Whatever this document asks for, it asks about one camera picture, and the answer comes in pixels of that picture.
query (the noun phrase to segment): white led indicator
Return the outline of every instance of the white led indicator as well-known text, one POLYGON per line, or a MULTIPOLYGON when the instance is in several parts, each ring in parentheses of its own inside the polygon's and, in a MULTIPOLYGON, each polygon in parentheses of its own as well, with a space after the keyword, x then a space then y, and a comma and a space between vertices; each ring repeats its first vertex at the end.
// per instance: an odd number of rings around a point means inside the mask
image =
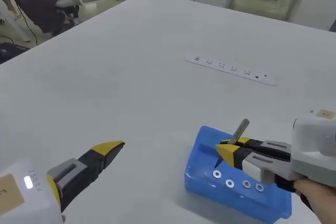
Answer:
POLYGON ((25 181, 26 187, 28 189, 32 189, 33 188, 33 182, 31 180, 30 176, 24 177, 24 181, 25 181))

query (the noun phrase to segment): beige label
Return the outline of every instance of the beige label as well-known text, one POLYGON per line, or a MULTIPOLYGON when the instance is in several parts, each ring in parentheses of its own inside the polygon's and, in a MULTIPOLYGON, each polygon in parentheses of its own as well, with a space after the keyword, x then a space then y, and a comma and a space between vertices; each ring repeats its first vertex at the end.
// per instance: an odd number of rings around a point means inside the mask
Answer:
POLYGON ((22 205, 22 197, 12 174, 0 177, 0 216, 22 205))
POLYGON ((316 116, 326 119, 333 119, 335 117, 335 112, 328 111, 328 110, 320 110, 316 116))

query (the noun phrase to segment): metal washer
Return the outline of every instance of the metal washer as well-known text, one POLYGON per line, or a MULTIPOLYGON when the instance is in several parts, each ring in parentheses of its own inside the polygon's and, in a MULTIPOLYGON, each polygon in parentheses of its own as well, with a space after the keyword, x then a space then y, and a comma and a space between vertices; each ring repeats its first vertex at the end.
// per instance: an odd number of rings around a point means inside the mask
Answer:
POLYGON ((244 181, 243 181, 243 186, 244 186, 245 188, 251 188, 251 183, 250 183, 250 181, 244 180, 244 181))
POLYGON ((256 189, 257 189, 257 191, 262 193, 264 191, 264 186, 261 185, 261 184, 256 184, 256 189))
POLYGON ((228 188, 234 188, 235 187, 235 183, 233 182, 233 180, 231 179, 227 179, 225 181, 225 185, 228 187, 228 188))
POLYGON ((214 170, 214 171, 212 172, 212 175, 213 175, 215 178, 221 178, 221 176, 222 176, 221 172, 218 171, 218 170, 214 170))

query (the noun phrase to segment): person's hand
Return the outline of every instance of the person's hand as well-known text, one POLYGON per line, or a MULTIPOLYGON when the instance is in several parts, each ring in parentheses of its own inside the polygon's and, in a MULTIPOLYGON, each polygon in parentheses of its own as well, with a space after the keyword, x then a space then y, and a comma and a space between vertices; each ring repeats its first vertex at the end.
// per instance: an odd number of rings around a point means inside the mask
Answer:
POLYGON ((307 197, 311 208, 322 224, 336 224, 336 188, 308 179, 296 181, 294 188, 307 197))

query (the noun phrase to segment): power strip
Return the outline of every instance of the power strip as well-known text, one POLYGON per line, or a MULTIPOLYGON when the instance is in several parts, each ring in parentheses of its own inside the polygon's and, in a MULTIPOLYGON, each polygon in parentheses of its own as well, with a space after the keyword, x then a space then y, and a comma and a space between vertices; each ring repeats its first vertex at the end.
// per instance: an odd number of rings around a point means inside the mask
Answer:
POLYGON ((257 81, 263 84, 267 84, 270 86, 276 86, 277 82, 275 78, 269 76, 268 74, 265 73, 255 73, 251 72, 250 70, 246 70, 245 68, 238 67, 238 66, 233 66, 233 65, 228 65, 223 62, 211 60, 208 58, 203 58, 200 56, 186 56, 184 58, 185 61, 195 63, 197 65, 201 65, 204 67, 216 69, 221 72, 225 73, 230 73, 234 74, 235 76, 243 77, 245 79, 249 79, 252 81, 257 81))

